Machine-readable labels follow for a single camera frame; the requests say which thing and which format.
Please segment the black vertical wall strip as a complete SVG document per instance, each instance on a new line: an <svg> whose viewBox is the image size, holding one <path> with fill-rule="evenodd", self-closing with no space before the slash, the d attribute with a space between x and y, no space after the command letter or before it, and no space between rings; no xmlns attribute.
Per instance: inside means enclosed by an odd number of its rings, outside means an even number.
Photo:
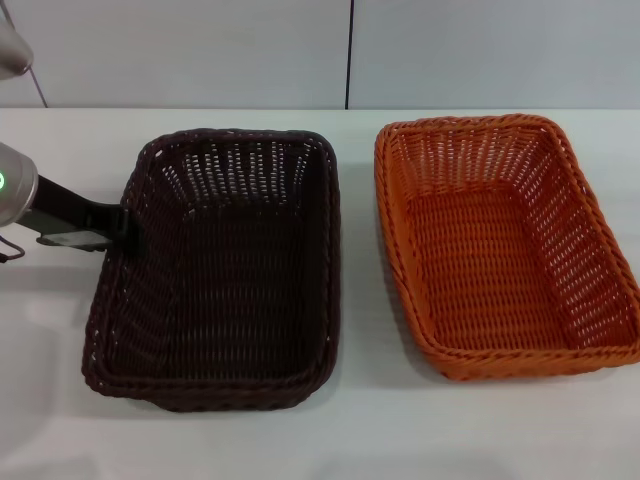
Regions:
<svg viewBox="0 0 640 480"><path fill-rule="evenodd" d="M354 17L355 17L355 0L349 0L349 24L348 24L347 57L346 57L346 68L345 68L344 110L349 110L350 108Z"/></svg>

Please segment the dark brown woven basket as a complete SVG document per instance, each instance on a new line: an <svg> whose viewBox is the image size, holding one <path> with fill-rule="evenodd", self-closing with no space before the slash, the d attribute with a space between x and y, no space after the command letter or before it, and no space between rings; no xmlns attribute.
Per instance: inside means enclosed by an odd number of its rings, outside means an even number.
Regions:
<svg viewBox="0 0 640 480"><path fill-rule="evenodd" d="M174 412L276 410L329 379L341 215L323 136L166 134L139 153L121 203L142 248L105 255L85 329L89 388Z"/></svg>

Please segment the orange woven basket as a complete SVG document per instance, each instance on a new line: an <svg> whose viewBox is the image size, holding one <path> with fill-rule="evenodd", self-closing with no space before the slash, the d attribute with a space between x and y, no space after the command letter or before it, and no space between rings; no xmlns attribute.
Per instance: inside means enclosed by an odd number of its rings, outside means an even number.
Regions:
<svg viewBox="0 0 640 480"><path fill-rule="evenodd" d="M640 286L564 131L530 114L386 125L380 224L409 330L445 377L640 362Z"/></svg>

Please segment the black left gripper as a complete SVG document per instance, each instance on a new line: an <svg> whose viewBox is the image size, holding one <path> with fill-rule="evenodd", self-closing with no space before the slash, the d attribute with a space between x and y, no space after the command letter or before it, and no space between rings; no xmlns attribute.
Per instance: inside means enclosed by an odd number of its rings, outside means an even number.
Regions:
<svg viewBox="0 0 640 480"><path fill-rule="evenodd" d="M119 246L129 257L144 252L144 230L131 209L94 202L40 175L34 200L20 225L45 246L105 251Z"/></svg>

